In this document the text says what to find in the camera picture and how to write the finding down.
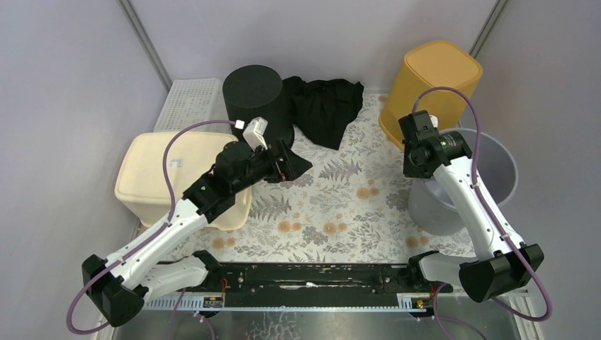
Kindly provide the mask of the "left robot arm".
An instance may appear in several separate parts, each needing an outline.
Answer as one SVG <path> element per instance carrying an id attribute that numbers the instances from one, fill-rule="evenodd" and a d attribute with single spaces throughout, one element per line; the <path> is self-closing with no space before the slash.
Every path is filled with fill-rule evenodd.
<path id="1" fill-rule="evenodd" d="M 239 192 L 260 181 L 294 181 L 312 166 L 281 140 L 256 149 L 227 143 L 211 168 L 146 233 L 104 259 L 91 255 L 82 263 L 79 295 L 93 302 L 108 325 L 119 327 L 146 302 L 167 293 L 193 286 L 213 290 L 220 281 L 218 269 L 196 256 L 169 265 L 160 264 L 161 258 L 229 210 Z"/>

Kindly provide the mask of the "black round bucket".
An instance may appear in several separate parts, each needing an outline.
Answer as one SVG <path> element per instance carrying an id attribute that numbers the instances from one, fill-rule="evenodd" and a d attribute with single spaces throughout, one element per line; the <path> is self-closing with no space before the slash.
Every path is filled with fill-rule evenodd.
<path id="1" fill-rule="evenodd" d="M 293 146 L 289 96 L 275 70 L 259 64 L 240 67 L 225 78 L 222 93 L 230 120 L 247 122 L 261 117 L 268 122 L 264 132 L 267 143 L 283 140 L 288 147 Z"/>

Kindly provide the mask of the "grey plastic bin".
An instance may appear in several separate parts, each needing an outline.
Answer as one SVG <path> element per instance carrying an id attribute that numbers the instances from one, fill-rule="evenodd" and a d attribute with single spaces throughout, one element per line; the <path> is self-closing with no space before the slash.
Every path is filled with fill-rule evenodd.
<path id="1" fill-rule="evenodd" d="M 486 133 L 481 135 L 478 173 L 498 207 L 507 205 L 517 190 L 517 164 L 509 150 Z M 449 236 L 465 229 L 451 198 L 433 178 L 412 180 L 408 211 L 418 227 L 433 235 Z"/>

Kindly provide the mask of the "cream plastic basket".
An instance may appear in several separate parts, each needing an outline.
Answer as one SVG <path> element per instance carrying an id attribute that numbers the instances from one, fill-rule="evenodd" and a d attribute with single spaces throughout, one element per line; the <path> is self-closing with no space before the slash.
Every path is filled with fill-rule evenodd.
<path id="1" fill-rule="evenodd" d="M 151 227 L 170 210 L 170 196 L 163 174 L 163 156 L 172 132 L 138 135 L 122 162 L 114 193 L 146 227 Z M 236 141 L 233 135 L 217 132 L 186 132 L 168 151 L 167 173 L 176 199 L 215 163 L 223 147 Z"/>

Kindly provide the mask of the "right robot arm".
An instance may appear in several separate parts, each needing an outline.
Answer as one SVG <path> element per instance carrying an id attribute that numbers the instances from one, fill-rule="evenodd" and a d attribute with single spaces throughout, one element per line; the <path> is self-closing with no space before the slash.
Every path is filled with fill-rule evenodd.
<path id="1" fill-rule="evenodd" d="M 475 302 L 522 288 L 544 260 L 538 244 L 525 244 L 490 196 L 475 155 L 458 131 L 440 133 L 427 111 L 399 119 L 403 134 L 403 173 L 412 179 L 434 179 L 454 204 L 468 230 L 476 257 L 428 251 L 408 261 L 406 281 L 423 292 L 433 283 L 459 285 Z"/>

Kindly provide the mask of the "white perforated plastic basket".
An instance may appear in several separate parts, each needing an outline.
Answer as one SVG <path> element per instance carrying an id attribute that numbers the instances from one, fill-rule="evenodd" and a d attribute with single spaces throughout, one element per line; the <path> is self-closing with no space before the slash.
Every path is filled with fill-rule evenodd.
<path id="1" fill-rule="evenodd" d="M 222 88 L 217 78 L 175 80 L 154 131 L 180 131 L 199 122 L 227 120 Z"/>

